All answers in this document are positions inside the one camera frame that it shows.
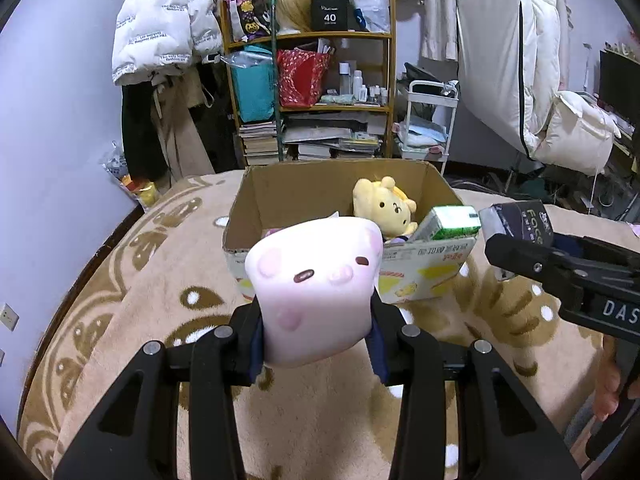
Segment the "person's right hand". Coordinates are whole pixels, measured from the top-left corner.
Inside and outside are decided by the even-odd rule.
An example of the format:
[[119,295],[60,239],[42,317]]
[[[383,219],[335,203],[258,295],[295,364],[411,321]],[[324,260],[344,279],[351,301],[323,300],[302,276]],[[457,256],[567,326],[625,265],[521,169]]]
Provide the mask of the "person's right hand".
[[623,381],[615,357],[615,339],[604,335],[592,404],[594,416],[600,422],[614,414],[620,404],[620,388]]

